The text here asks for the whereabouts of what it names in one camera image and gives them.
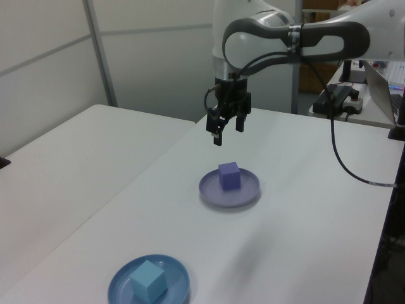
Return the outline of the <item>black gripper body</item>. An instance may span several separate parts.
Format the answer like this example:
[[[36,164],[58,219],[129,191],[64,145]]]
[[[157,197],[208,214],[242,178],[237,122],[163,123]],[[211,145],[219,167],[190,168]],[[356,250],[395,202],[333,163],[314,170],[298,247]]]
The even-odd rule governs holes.
[[[251,112],[251,93],[247,91],[247,79],[227,81],[215,78],[217,106],[210,108],[212,118],[233,118],[238,112]]]

